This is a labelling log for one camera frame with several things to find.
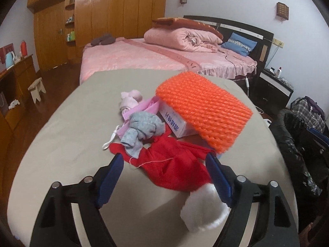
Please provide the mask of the white plastic bag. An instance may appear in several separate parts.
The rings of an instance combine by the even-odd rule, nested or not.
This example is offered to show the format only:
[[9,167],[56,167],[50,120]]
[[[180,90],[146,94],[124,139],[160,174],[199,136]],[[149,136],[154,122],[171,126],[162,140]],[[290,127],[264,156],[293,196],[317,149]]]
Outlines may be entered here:
[[230,208],[219,198],[212,183],[191,192],[181,209],[180,217],[190,232],[211,230],[228,217]]

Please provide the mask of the orange foam net sleeve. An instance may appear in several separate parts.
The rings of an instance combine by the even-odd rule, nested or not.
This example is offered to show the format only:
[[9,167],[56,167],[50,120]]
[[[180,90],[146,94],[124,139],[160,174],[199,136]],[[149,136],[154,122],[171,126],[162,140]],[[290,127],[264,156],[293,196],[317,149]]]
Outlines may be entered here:
[[165,80],[156,95],[219,154],[234,144],[253,114],[231,93],[190,71]]

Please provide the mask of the red cloth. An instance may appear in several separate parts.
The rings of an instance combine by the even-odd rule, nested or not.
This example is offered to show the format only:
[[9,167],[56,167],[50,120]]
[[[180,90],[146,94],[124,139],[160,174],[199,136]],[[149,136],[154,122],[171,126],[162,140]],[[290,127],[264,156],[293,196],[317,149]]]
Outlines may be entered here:
[[146,140],[138,158],[133,158],[121,143],[111,143],[109,150],[120,153],[125,162],[140,168],[156,185],[166,189],[193,192],[211,182],[205,166],[208,154],[215,152],[196,144],[179,141],[170,133]]

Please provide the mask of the white blue medicine box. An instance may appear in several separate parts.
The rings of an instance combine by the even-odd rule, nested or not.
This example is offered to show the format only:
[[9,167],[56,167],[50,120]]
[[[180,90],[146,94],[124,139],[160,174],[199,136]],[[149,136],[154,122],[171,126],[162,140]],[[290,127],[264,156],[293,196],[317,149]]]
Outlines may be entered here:
[[177,138],[197,135],[193,126],[163,101],[160,101],[159,113]]

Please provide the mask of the grey sock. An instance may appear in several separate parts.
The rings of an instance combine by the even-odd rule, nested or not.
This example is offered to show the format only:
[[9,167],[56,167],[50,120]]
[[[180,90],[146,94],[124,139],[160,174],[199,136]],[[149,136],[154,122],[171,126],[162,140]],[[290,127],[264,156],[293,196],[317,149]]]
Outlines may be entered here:
[[165,123],[157,115],[150,118],[143,117],[140,120],[132,121],[131,127],[128,128],[120,142],[128,155],[138,159],[143,142],[153,136],[160,136],[165,131]]

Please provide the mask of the pink sock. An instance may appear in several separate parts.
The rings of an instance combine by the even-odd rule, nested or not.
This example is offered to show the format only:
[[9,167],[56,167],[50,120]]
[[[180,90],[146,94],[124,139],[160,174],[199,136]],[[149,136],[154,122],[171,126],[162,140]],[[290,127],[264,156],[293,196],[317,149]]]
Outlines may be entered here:
[[138,90],[132,90],[130,92],[123,91],[121,92],[121,103],[119,108],[122,113],[125,113],[139,105],[142,100],[143,96]]

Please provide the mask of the pink face mask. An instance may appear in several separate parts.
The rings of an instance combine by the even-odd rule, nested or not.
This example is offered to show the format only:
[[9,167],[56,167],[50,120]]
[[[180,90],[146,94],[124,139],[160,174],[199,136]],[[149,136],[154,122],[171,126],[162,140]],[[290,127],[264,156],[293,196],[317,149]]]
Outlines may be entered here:
[[109,148],[110,144],[114,141],[116,137],[122,139],[128,128],[131,127],[131,123],[134,120],[140,120],[143,117],[150,118],[158,113],[160,107],[160,99],[155,96],[151,99],[144,100],[140,102],[135,107],[128,109],[126,112],[122,113],[124,119],[123,124],[119,124],[115,127],[111,134],[110,140],[103,144],[102,149],[106,150]]

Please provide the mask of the black lined trash bin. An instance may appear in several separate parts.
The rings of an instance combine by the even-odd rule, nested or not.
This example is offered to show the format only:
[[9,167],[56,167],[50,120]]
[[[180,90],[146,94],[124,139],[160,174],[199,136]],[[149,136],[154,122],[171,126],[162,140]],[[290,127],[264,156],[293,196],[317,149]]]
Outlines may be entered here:
[[269,126],[287,166],[301,231],[312,223],[328,198],[328,157],[306,150],[304,120],[290,110],[279,111]]

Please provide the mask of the plaid cloth covered chair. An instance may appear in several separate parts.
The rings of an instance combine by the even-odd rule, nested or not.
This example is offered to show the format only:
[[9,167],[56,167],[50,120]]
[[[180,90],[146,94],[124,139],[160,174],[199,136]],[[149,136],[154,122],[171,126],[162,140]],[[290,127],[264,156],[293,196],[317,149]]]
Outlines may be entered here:
[[314,128],[324,134],[326,131],[325,113],[310,97],[297,98],[291,102],[290,110],[301,117],[307,128]]

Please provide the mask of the white lotion bottle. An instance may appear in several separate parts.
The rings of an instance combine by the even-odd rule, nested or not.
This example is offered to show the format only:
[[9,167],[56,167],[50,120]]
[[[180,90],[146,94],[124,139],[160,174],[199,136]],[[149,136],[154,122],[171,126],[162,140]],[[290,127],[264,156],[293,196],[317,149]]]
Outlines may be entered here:
[[279,69],[276,71],[276,78],[280,78],[280,76],[281,76],[281,73],[282,73],[282,68],[281,67],[279,67]]

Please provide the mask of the blue pillow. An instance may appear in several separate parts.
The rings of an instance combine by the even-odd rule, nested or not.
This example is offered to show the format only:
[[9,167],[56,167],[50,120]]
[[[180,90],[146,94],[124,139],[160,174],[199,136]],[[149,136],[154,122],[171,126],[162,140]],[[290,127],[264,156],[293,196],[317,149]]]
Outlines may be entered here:
[[233,32],[227,42],[224,42],[221,47],[246,57],[254,50],[256,45],[256,41],[247,39]]

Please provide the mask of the small white stool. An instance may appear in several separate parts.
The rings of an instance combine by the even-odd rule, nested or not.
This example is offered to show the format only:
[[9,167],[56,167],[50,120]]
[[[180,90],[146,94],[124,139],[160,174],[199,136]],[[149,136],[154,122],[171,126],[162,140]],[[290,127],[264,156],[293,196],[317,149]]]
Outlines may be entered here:
[[42,78],[36,79],[29,87],[28,91],[31,93],[32,100],[34,104],[36,104],[36,101],[41,101],[40,93],[46,93],[46,89],[44,87]]

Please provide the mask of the red thermos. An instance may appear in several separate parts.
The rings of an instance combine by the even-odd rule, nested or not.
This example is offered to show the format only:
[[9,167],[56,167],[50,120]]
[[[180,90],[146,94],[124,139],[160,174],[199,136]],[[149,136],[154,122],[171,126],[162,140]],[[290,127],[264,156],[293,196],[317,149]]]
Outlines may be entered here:
[[26,44],[25,40],[22,40],[22,42],[21,42],[21,56],[26,57],[27,55],[28,55],[28,53],[27,53],[27,44]]

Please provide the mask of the dark slippers on bed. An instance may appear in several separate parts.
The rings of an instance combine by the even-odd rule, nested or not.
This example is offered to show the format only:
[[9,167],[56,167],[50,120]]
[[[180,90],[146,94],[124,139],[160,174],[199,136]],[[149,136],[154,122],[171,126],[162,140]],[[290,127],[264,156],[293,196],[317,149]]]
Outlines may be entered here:
[[111,34],[105,34],[101,37],[95,38],[91,41],[91,46],[98,46],[98,45],[110,45],[116,42],[116,38],[113,37]]

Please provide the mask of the wooden wardrobe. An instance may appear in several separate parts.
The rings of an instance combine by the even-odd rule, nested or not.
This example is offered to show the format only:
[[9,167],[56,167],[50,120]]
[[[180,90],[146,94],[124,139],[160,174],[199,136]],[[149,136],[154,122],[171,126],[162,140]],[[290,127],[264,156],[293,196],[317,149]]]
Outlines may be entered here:
[[166,0],[27,0],[39,68],[78,61],[87,43],[107,33],[140,38],[165,6]]

